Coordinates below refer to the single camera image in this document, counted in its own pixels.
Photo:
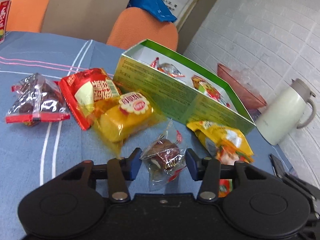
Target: orange chair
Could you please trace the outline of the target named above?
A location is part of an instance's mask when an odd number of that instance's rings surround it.
[[[178,31],[173,23],[159,22],[147,11],[130,7],[120,14],[113,25],[107,44],[128,49],[144,39],[176,51]]]
[[[12,0],[7,31],[39,33],[49,0]]]

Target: thermos handle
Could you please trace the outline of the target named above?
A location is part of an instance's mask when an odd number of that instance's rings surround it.
[[[299,124],[297,125],[297,129],[301,129],[301,128],[307,126],[307,125],[312,121],[312,119],[316,116],[316,112],[317,112],[317,111],[316,111],[316,105],[315,105],[315,103],[314,103],[310,98],[307,100],[307,103],[309,103],[309,104],[311,105],[312,113],[311,113],[311,115],[309,116],[309,118],[308,118],[304,123],[299,123]]]

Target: kettle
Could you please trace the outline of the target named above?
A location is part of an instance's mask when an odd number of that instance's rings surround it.
[[[257,129],[264,139],[276,145],[293,128],[301,129],[307,126],[316,115],[316,106],[310,99],[311,96],[316,97],[301,79],[292,80],[291,86],[256,120]],[[307,103],[311,105],[312,113],[304,123],[298,123]]]

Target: yellow snack package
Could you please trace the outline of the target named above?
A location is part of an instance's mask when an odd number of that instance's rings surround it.
[[[238,160],[253,162],[253,152],[240,130],[209,121],[190,122],[187,127],[221,163],[233,165]]]
[[[143,92],[101,100],[95,103],[94,114],[89,118],[92,127],[118,156],[130,135],[166,120]]]

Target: blue bag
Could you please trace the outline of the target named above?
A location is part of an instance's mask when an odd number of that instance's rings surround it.
[[[160,22],[175,22],[177,20],[162,0],[130,0],[128,7],[144,9]]]

